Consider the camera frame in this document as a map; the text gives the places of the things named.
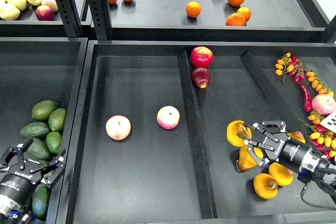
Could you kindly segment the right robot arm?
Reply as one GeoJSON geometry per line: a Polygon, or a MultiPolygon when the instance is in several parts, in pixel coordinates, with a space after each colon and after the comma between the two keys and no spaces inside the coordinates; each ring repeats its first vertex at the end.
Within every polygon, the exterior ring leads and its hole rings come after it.
{"type": "Polygon", "coordinates": [[[310,182],[316,185],[335,201],[335,165],[306,143],[294,139],[286,132],[283,121],[263,121],[252,126],[245,123],[239,126],[245,134],[237,133],[247,146],[247,152],[260,167],[278,163],[298,174],[304,183],[301,197],[310,182]]]}

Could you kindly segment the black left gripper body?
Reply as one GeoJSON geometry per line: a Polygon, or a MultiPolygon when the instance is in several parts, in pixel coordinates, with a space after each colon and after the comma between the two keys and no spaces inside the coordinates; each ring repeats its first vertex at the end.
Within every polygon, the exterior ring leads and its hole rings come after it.
{"type": "Polygon", "coordinates": [[[1,179],[1,208],[24,207],[40,184],[52,189],[65,173],[65,166],[55,168],[52,176],[44,178],[43,169],[51,167],[51,161],[42,163],[25,159],[24,164],[24,169],[19,169],[18,164],[1,169],[6,173],[1,179]]]}

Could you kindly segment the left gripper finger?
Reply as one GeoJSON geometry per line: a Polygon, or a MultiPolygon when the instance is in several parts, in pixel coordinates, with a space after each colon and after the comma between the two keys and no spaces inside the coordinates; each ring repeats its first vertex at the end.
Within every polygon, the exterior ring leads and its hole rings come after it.
{"type": "Polygon", "coordinates": [[[8,147],[1,156],[1,169],[9,168],[8,164],[14,156],[17,157],[17,164],[19,169],[24,169],[24,153],[29,149],[32,143],[33,139],[27,138],[23,144],[19,144],[16,147],[8,147]]]}
{"type": "Polygon", "coordinates": [[[64,167],[64,155],[66,153],[66,149],[65,148],[61,148],[59,153],[52,158],[51,160],[51,166],[55,167],[55,168],[61,168],[64,167]]]}

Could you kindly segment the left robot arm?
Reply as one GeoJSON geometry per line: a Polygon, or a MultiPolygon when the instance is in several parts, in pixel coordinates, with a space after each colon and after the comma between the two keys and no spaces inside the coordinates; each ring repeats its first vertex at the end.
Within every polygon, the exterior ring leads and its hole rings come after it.
{"type": "Polygon", "coordinates": [[[28,138],[8,147],[1,156],[1,172],[5,173],[1,179],[1,223],[31,223],[32,212],[26,204],[36,188],[44,184],[52,189],[65,173],[64,148],[43,164],[24,156],[33,142],[28,138]]]}

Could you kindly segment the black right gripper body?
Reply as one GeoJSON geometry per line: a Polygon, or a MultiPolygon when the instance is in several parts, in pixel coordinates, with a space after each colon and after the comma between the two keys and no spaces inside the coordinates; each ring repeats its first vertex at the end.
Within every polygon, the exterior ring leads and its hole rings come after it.
{"type": "Polygon", "coordinates": [[[315,155],[312,147],[287,135],[284,121],[263,121],[264,130],[256,132],[262,134],[264,139],[258,142],[259,149],[255,148],[258,157],[264,154],[265,165],[279,163],[280,165],[299,174],[303,170],[314,172],[315,155]]]}

